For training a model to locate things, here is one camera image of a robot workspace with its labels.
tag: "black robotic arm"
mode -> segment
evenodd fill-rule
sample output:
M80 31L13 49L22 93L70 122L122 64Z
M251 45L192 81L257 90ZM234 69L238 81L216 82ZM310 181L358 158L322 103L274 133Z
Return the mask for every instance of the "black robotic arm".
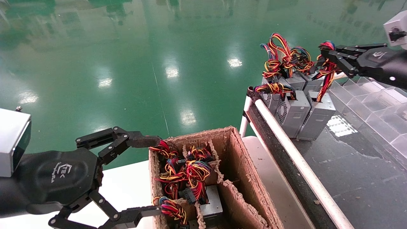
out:
M370 77L379 82L407 89L407 51L393 50L383 44L321 48L324 58L337 64L349 78Z
M127 148L147 148L160 143L158 136L143 136L139 131L119 127L102 130L76 139L77 149L70 152L47 151L26 154L12 177L0 178L0 218L22 214L60 213L49 220L55 229L96 229L68 220L94 201L109 220L100 229L136 227L144 216L158 215L155 206L137 207L121 212L98 192L103 167ZM92 148L109 144L96 156Z

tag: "gripper logo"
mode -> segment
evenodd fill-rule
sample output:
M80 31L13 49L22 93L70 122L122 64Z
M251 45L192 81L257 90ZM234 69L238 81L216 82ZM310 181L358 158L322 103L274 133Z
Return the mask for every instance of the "gripper logo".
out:
M55 178L57 175L59 175L59 178L65 178L65 175L71 172L72 165L70 164L64 164L60 165L62 162L58 162L54 170L52 171L52 176L51 176L51 183L55 182Z

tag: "white surface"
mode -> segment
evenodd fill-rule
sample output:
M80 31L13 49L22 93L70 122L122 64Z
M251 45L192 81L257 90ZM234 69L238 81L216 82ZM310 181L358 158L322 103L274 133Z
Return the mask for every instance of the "white surface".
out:
M100 194L118 211L132 207L151 205L150 178L148 161L135 163L103 171L104 177ZM48 221L57 214L23 215L0 219L1 229L47 229ZM72 214L69 220L99 227L108 217L95 203L88 204L78 213ZM143 218L137 229L151 229L153 217Z
M271 154L263 147L257 137L242 138L250 157L277 209L285 229L313 229L300 202L296 198L284 175Z
M332 199L328 191L319 181L315 173L309 167L308 163L302 157L300 152L297 150L295 145L291 142L288 136L285 134L283 129L277 120L270 113L268 107L263 103L261 99L258 99L254 102L260 114L263 116L264 120L271 128L278 141L286 150L287 154L290 156L291 160L298 168L301 176L304 177L305 181L311 187L315 196L321 202L321 205L324 207L334 224L338 229L354 229L354 227L349 222L348 218L344 215L342 210L338 207L336 202Z

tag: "white pipe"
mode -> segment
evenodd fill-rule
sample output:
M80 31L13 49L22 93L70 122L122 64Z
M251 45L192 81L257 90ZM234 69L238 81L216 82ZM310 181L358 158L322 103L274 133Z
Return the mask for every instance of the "white pipe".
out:
M253 104L252 99L249 96L246 96L246 100L245 100L245 106L243 108L243 110L246 112L249 110L250 106ZM246 117L242 117L242 122L240 123L240 129L239 129L239 134L240 137L244 137L246 134L246 129L247 129L247 124L249 122L247 121Z
M249 122L247 121L247 118L245 116L242 116L242 122L240 123L240 129L239 129L239 134L241 138L245 137L246 134L246 128L247 128L247 124Z
M278 141L287 151L293 163L298 168L301 175L304 177L305 181L311 187L312 191L321 202L321 205L325 208L326 212L336 225L338 229L354 229L350 224L348 218L344 215L342 210L338 207L335 201L332 199L328 191L319 181L314 171L309 167L308 163L302 157L300 152L285 134L277 120L272 116L266 105L258 99L254 103L259 110L260 114L263 116L266 123L269 125L274 135L277 137Z
M243 110L248 111L252 104L253 104L252 99L249 96L246 96L245 107L243 108Z

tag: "power supply fan grille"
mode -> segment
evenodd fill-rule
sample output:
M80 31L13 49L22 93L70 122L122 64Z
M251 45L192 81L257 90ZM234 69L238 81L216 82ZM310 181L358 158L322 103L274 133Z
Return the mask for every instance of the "power supply fan grille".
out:
M261 98L262 98L264 104L267 107L270 107L270 103L271 103L271 101L273 99L273 95L272 94L263 94L263 95L261 95Z
M287 104L284 101L280 101L277 107L278 119L280 120L280 124L284 123L285 117L287 116Z

